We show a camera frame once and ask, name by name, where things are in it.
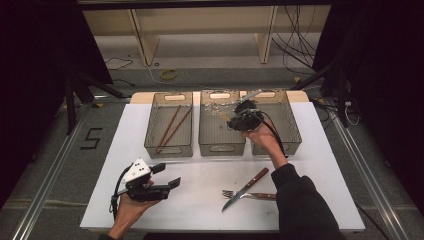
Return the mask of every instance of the black sleeve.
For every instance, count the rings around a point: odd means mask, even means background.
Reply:
[[[110,237],[109,235],[106,235],[106,234],[100,234],[100,236],[99,236],[99,238],[98,238],[98,240],[115,240],[115,239],[113,239],[112,237]]]
[[[277,188],[280,239],[346,239],[312,180],[300,177],[291,164],[272,173]]]

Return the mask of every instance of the metal rail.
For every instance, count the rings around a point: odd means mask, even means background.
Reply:
[[[40,215],[41,210],[43,209],[44,203],[46,202],[47,197],[49,196],[50,191],[53,188],[56,179],[60,174],[60,171],[62,170],[63,164],[65,163],[69,152],[71,151],[71,147],[81,129],[82,123],[84,122],[85,116],[89,112],[90,108],[91,104],[83,104],[81,106],[75,128],[69,135],[66,136],[65,141],[60,147],[60,150],[56,155],[56,158],[54,159],[49,172],[47,173],[46,177],[43,180],[43,183],[40,186],[40,189],[32,200],[31,205],[26,210],[25,215],[19,222],[19,225],[13,236],[13,240],[28,239],[38,219],[38,216]]]
[[[359,150],[358,145],[350,134],[349,129],[345,128],[338,118],[335,119],[334,122],[337,131],[339,132],[344,144],[346,145],[346,148],[349,151],[349,154],[352,157],[352,160],[355,163],[355,166],[368,189],[368,192],[374,200],[374,203],[380,212],[381,217],[389,229],[391,236],[393,239],[399,240],[410,239],[405,228],[402,226],[396,211],[393,209],[392,205],[384,194],[380,184],[368,166],[367,161]]]

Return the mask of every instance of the fork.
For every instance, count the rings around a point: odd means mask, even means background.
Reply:
[[[229,191],[229,190],[222,190],[222,195],[227,198],[232,198],[237,194],[237,191]],[[276,196],[272,193],[245,193],[240,196],[240,198],[252,198],[252,199],[258,199],[258,200],[271,200],[275,201]]]

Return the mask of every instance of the gray floor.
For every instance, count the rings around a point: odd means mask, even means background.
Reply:
[[[316,46],[319,34],[310,34],[308,37],[312,45]],[[113,87],[127,94],[139,91],[191,91],[204,88],[289,88],[295,84],[296,77],[305,79],[308,76],[295,74],[284,68],[282,53],[275,44],[272,45],[268,64],[260,64],[253,35],[249,34],[163,36],[154,64],[150,68],[152,75],[150,75],[149,69],[141,64],[135,39],[131,37],[98,37],[97,41],[105,60],[112,57],[132,60],[130,65],[120,70],[110,70],[113,79],[117,80]],[[289,67],[297,71],[308,72],[297,61],[287,60]],[[114,69],[126,63],[128,62],[114,59],[107,65],[110,69]],[[166,68],[176,69],[178,77],[171,81],[161,80],[160,70]],[[133,83],[135,86],[118,79]],[[318,81],[305,89],[310,98],[320,97],[318,92],[320,83]],[[92,91],[97,96],[108,96],[95,88]],[[99,98],[96,103],[101,104],[93,105],[87,113],[85,121],[82,122],[70,154],[55,180],[48,199],[30,232],[29,239],[96,239],[98,236],[98,233],[81,229],[79,223],[100,174],[126,102],[114,98]],[[327,113],[322,109],[317,108],[317,114],[323,120],[327,118]],[[42,147],[36,153],[36,161],[28,165],[14,192],[1,210],[0,239],[13,238],[27,207],[48,174],[62,143],[66,140],[66,117],[66,109],[61,108],[44,137]],[[352,197],[389,235],[385,222],[332,120],[329,118],[323,121],[322,125]],[[96,149],[83,150],[81,147],[89,147],[94,144],[85,141],[90,128],[102,128],[91,134],[92,137],[100,138],[100,141]],[[381,151],[369,134],[367,126],[362,123],[356,126],[349,125],[349,131],[399,216],[401,224],[407,230],[410,239],[424,239],[423,216],[408,197],[392,170],[384,164]],[[347,238],[352,240],[384,239],[371,221],[362,213],[361,216],[366,230],[350,234]],[[143,233],[130,231],[125,239],[141,239],[142,236]]]

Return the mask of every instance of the chopsticks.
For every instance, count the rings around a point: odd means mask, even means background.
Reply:
[[[162,135],[162,138],[159,142],[158,148],[156,149],[156,153],[159,154],[161,149],[159,149],[159,147],[163,147],[165,146],[168,141],[172,138],[172,136],[174,136],[175,132],[178,130],[178,128],[181,126],[181,124],[184,122],[184,120],[187,118],[188,114],[191,112],[191,109],[193,107],[190,107],[190,109],[186,112],[186,114],[184,115],[184,117],[181,119],[181,121],[177,124],[177,126],[175,126],[174,130],[172,130],[171,134],[168,136],[168,138],[164,141],[166,135],[168,134],[169,129],[171,128],[172,123],[175,120],[175,117],[177,116],[178,111],[180,110],[181,105],[178,106],[177,110],[174,113],[174,116],[172,116],[171,121],[169,122],[168,126],[166,127],[165,132]]]

